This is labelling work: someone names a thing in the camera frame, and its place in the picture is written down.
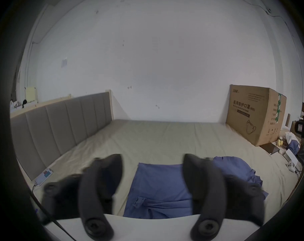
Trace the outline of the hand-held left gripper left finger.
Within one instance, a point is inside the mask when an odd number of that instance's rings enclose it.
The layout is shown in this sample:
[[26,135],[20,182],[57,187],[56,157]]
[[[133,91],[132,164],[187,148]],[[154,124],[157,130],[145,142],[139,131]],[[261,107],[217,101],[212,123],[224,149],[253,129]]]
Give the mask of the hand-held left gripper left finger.
[[112,154],[94,159],[81,174],[45,184],[42,224],[80,218],[91,239],[111,240],[114,231],[105,214],[112,214],[113,196],[121,182],[122,172],[121,154]]

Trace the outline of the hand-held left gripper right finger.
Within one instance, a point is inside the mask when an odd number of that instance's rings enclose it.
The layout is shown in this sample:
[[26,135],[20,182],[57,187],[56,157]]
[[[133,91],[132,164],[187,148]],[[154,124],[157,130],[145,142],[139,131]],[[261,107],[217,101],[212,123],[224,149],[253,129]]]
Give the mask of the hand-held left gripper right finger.
[[213,240],[224,219],[249,221],[262,227],[265,218],[262,188],[233,175],[224,175],[212,160],[183,156],[183,179],[192,196],[192,240]]

